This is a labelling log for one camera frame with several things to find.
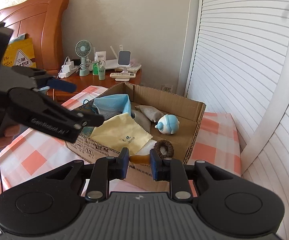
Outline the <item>blue floral sachet pouch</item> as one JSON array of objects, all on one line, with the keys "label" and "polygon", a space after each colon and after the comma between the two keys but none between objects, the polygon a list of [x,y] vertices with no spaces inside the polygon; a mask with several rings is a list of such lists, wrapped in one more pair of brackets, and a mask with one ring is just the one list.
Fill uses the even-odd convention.
[{"label": "blue floral sachet pouch", "polygon": [[85,109],[86,111],[92,112],[93,114],[98,114],[97,107],[93,106],[93,100],[85,99],[83,101],[83,109]]}]

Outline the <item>small orange pacifier nipple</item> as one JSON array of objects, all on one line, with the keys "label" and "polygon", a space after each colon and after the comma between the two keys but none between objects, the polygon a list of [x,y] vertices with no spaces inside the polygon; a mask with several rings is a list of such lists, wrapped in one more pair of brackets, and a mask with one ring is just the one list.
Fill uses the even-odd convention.
[{"label": "small orange pacifier nipple", "polygon": [[133,164],[150,165],[150,155],[132,155],[129,157],[129,161]]}]

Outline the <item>white cloth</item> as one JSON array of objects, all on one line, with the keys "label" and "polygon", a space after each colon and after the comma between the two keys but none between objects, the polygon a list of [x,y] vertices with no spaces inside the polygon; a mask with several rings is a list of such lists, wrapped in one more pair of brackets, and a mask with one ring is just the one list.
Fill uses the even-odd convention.
[{"label": "white cloth", "polygon": [[150,150],[152,148],[154,148],[154,145],[157,143],[157,141],[150,139],[137,153],[134,154],[134,156],[136,155],[149,155],[150,154]]}]

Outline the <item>yellow microfiber cloth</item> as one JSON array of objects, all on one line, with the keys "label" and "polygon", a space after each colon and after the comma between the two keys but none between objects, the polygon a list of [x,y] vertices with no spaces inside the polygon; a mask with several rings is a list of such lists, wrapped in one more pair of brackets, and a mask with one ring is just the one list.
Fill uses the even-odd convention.
[{"label": "yellow microfiber cloth", "polygon": [[113,150],[126,147],[130,155],[136,155],[152,138],[128,113],[104,121],[90,135],[93,141]]}]

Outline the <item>white power strip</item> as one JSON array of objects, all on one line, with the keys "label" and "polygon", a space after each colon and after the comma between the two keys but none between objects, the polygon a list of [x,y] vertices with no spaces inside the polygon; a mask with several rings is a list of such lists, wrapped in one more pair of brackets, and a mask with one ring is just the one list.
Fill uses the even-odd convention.
[{"label": "white power strip", "polygon": [[61,70],[57,75],[57,78],[64,79],[75,73],[78,68],[74,65],[74,61],[68,56],[66,57],[64,64],[61,66]]}]

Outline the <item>wooden nightstand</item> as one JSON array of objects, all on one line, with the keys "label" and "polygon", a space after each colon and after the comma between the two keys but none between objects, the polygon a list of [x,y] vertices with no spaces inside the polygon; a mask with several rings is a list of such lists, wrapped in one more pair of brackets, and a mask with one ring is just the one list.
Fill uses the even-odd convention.
[{"label": "wooden nightstand", "polygon": [[79,76],[78,73],[74,73],[64,80],[74,83],[77,86],[75,92],[67,93],[60,90],[49,89],[47,95],[59,103],[64,103],[65,101],[82,92],[85,88],[89,86],[101,86],[105,88],[111,88],[112,86],[119,83],[118,81],[115,81],[115,79],[112,79],[110,77],[110,74],[112,72],[114,72],[113,69],[107,70],[105,73],[105,80],[103,81],[100,81],[98,76],[96,75],[89,74],[88,76]]}]

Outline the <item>brown scrunchie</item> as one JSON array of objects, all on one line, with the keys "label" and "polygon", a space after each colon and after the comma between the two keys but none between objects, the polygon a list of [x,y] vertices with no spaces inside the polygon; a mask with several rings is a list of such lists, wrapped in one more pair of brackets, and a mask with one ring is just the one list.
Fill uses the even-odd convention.
[{"label": "brown scrunchie", "polygon": [[161,159],[172,158],[174,156],[174,148],[168,140],[159,140],[154,145],[154,150]]}]

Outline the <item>blue face mask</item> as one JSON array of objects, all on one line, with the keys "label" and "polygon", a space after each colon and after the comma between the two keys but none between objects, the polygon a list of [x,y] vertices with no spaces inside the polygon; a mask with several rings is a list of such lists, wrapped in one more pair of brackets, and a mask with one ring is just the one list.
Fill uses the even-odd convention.
[{"label": "blue face mask", "polygon": [[92,107],[96,108],[98,114],[104,116],[105,120],[124,113],[131,116],[131,103],[128,94],[97,97],[93,100]]}]

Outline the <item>green mini desk fan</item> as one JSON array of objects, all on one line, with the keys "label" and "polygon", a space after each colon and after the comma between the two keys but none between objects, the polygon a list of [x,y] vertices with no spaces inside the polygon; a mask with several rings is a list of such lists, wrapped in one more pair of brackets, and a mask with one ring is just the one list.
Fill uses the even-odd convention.
[{"label": "green mini desk fan", "polygon": [[79,76],[88,76],[90,73],[89,54],[91,53],[92,44],[87,40],[79,41],[75,46],[75,52],[80,57]]}]

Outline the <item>blue white round toy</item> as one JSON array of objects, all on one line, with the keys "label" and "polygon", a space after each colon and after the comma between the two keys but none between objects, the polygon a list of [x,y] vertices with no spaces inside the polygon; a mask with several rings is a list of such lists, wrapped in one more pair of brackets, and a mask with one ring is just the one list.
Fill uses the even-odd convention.
[{"label": "blue white round toy", "polygon": [[159,119],[155,128],[162,134],[175,134],[179,130],[180,122],[175,115],[166,114]]}]

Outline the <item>brown cardboard box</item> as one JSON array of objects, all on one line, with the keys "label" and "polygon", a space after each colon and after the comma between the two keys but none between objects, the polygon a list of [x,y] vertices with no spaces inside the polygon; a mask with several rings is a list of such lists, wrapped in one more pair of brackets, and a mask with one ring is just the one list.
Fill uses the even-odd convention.
[{"label": "brown cardboard box", "polygon": [[[164,114],[175,115],[179,122],[179,130],[174,135],[162,134],[151,125],[150,134],[154,141],[168,140],[174,148],[174,158],[187,163],[192,155],[196,137],[201,125],[206,105],[203,102],[193,101],[182,96],[163,92],[153,88],[120,83],[100,92],[100,97],[111,94],[128,94],[131,106],[149,105]],[[116,157],[119,152],[101,145],[91,138],[80,134],[75,143],[66,143],[67,148],[82,157],[85,161],[94,164],[101,157]],[[169,183],[153,181],[151,168],[148,165],[129,164],[127,177],[119,180],[113,191],[128,191],[131,188],[145,191],[167,191]]]}]

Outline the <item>grey sachet bag right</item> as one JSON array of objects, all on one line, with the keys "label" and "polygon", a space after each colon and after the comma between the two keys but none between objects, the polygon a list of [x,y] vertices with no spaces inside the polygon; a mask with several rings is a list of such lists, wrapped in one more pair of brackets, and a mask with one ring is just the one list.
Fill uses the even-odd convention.
[{"label": "grey sachet bag right", "polygon": [[148,133],[151,129],[151,121],[140,111],[132,110],[131,117]]}]

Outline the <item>white box on nightstand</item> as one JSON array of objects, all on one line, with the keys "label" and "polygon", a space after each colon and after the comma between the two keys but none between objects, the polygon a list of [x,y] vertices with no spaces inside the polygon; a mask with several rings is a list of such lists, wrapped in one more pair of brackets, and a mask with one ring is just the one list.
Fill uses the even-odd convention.
[{"label": "white box on nightstand", "polygon": [[95,52],[95,61],[98,64],[106,64],[106,51],[96,51]]}]

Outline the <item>grey sachet bag left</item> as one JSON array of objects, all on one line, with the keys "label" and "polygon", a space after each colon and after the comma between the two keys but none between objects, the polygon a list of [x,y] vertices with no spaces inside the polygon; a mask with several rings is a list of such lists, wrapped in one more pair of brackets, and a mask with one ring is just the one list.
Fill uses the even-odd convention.
[{"label": "grey sachet bag left", "polygon": [[153,106],[138,105],[135,108],[141,111],[151,122],[158,122],[164,114]]}]

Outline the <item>wooden bed headboard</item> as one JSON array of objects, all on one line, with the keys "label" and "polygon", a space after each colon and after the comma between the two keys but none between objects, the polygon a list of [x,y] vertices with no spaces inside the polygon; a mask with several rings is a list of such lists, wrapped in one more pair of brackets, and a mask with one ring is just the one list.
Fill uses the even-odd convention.
[{"label": "wooden bed headboard", "polygon": [[0,22],[13,29],[13,38],[27,34],[33,41],[38,69],[57,75],[64,61],[62,16],[70,0],[26,0],[0,10]]}]

